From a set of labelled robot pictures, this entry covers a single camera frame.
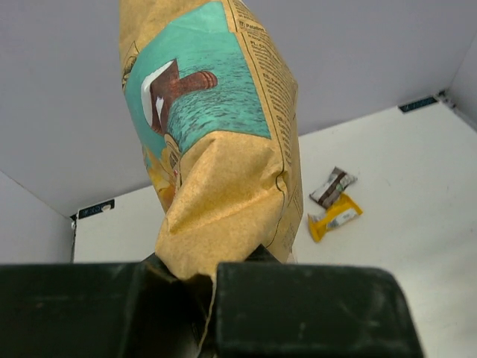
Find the white wall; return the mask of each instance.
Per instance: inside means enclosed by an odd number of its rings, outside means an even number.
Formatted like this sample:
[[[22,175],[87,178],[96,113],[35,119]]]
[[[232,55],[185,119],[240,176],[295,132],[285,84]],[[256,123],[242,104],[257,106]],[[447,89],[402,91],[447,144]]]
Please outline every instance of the white wall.
[[[477,126],[477,37],[452,82],[450,95],[458,109]]]
[[[475,0],[245,2],[300,83],[301,133],[448,87],[477,31]],[[148,183],[117,6],[0,1],[0,169],[65,216]]]
[[[0,264],[68,262],[72,240],[71,220],[0,172]]]

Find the yellow wrapper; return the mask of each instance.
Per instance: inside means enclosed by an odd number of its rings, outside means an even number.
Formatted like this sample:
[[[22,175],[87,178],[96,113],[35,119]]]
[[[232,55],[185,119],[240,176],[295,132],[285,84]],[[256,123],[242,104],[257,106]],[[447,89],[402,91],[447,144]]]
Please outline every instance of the yellow wrapper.
[[[346,194],[340,198],[323,214],[319,216],[308,214],[308,228],[313,240],[321,241],[328,231],[334,230],[348,221],[357,218],[363,210]]]
[[[120,0],[122,84],[182,280],[263,244],[280,261],[303,214],[297,84],[240,0]]]

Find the brown paper bag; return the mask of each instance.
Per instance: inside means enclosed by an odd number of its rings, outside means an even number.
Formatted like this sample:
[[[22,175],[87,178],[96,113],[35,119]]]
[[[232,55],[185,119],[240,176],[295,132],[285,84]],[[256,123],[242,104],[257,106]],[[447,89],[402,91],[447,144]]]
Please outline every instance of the brown paper bag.
[[[267,31],[240,0],[120,0],[119,49],[166,210],[159,258],[181,280],[259,244],[285,262],[303,214],[297,84]]]

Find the white floor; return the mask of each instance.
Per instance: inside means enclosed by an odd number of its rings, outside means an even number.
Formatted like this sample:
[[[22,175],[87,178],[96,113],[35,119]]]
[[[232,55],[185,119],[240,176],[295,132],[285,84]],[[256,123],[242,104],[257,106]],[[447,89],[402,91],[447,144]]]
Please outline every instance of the white floor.
[[[300,138],[305,214],[299,263],[395,274],[428,357],[477,357],[477,133],[441,104],[397,108]],[[334,166],[364,214],[312,241],[308,198]]]

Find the white surface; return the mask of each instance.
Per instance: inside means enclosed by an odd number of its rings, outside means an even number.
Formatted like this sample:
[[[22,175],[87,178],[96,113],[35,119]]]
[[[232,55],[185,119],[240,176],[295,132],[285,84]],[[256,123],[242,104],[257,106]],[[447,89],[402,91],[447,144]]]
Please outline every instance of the white surface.
[[[477,36],[455,76],[450,95],[477,126]]]
[[[0,264],[67,263],[71,220],[0,172]]]
[[[164,219],[152,186],[115,198],[115,207],[76,224],[75,263],[141,261],[154,252]]]
[[[303,218],[299,263],[377,266],[401,283],[431,358],[477,357],[477,133],[435,104],[386,110],[300,138],[303,194],[339,166],[362,217],[314,243]],[[306,213],[320,207],[305,197]]]
[[[245,2],[298,79],[301,133],[448,87],[477,31],[475,0]],[[67,216],[148,183],[117,6],[0,1],[0,170]]]

